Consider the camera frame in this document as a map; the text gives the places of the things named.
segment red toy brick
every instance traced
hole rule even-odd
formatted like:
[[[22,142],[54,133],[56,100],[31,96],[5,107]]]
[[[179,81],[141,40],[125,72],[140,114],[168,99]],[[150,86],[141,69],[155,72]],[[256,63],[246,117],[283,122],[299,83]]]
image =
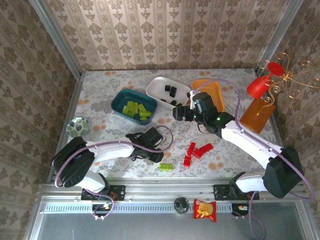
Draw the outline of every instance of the red toy brick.
[[[191,157],[190,156],[185,156],[184,157],[183,166],[189,168],[190,164],[191,164]]]
[[[206,152],[209,152],[212,149],[214,149],[214,147],[211,145],[211,143],[208,143],[207,145],[200,147],[199,150],[202,152],[202,154],[205,154]]]
[[[193,156],[195,156],[197,159],[200,159],[201,156],[204,154],[200,149],[196,148],[194,151],[193,151]]]
[[[192,153],[194,152],[195,146],[196,146],[196,143],[195,143],[195,142],[192,142],[192,143],[190,144],[189,149],[188,149],[188,151],[186,152],[186,154],[187,154],[188,156],[191,156],[191,155],[192,155]]]

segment snack bag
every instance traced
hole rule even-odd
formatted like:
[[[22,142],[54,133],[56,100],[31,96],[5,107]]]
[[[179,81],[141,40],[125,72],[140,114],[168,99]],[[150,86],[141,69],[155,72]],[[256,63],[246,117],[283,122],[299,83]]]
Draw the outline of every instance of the snack bag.
[[[194,219],[211,219],[214,223],[217,222],[217,203],[205,202],[195,199],[193,202],[193,217]]]

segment orange tray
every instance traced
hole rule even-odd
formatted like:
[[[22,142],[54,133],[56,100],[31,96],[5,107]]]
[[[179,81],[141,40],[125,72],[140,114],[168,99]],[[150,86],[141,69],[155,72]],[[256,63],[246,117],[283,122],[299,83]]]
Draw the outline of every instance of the orange tray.
[[[197,79],[192,83],[192,90],[196,90],[197,88],[199,88],[202,84],[210,81],[211,79]],[[207,85],[205,85],[204,87],[200,88],[200,92],[201,93],[208,93],[211,98],[212,101],[214,103],[214,105],[216,106],[218,112],[223,112],[225,110],[225,103],[224,103],[224,99],[222,97],[222,93],[221,93],[221,88],[220,88],[220,84],[217,81],[213,81]]]

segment white tray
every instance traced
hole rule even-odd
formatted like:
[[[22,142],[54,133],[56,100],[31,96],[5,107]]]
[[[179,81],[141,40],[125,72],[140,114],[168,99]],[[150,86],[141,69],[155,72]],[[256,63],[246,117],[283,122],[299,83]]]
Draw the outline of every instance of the white tray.
[[[171,87],[176,88],[175,97],[171,97],[170,92],[165,91],[166,85],[170,85]],[[175,106],[170,104],[173,100],[176,101],[176,104],[182,104],[183,106],[186,105],[187,101],[189,100],[189,98],[187,97],[187,93],[190,91],[190,87],[186,85],[162,76],[158,76],[150,82],[145,90],[145,93],[149,97],[155,99],[158,104],[173,109]]]

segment table surface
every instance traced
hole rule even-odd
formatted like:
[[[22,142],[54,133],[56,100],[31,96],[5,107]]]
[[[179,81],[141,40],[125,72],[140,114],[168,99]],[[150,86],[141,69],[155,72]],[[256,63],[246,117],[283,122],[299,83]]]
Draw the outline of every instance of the table surface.
[[[262,167],[251,156],[234,144],[220,139],[214,134],[199,132],[195,122],[176,121],[172,110],[158,106],[156,113],[146,126],[133,123],[111,109],[111,102],[117,93],[124,88],[146,93],[148,84],[156,77],[165,77],[191,87],[196,79],[223,78],[232,81],[241,93],[239,119],[250,106],[253,99],[247,94],[247,86],[256,78],[253,69],[188,69],[188,70],[121,70],[90,71],[82,75],[82,90],[75,111],[75,117],[85,117],[89,121],[89,132],[85,141],[105,142],[119,139],[129,133],[146,132],[158,125],[168,126],[174,135],[172,147],[164,153],[162,163],[172,163],[173,171],[160,171],[159,164],[147,159],[131,161],[128,158],[114,158],[98,162],[91,167],[94,172],[102,173],[108,178],[128,177],[201,177],[226,178],[246,171],[259,171]],[[224,111],[235,113],[237,94],[227,83],[220,83]],[[159,129],[166,136],[166,144],[170,142],[170,134]],[[274,129],[270,120],[260,135],[275,143]],[[196,147],[211,143],[213,150],[199,160],[192,158],[190,168],[184,167],[184,157],[191,142]]]

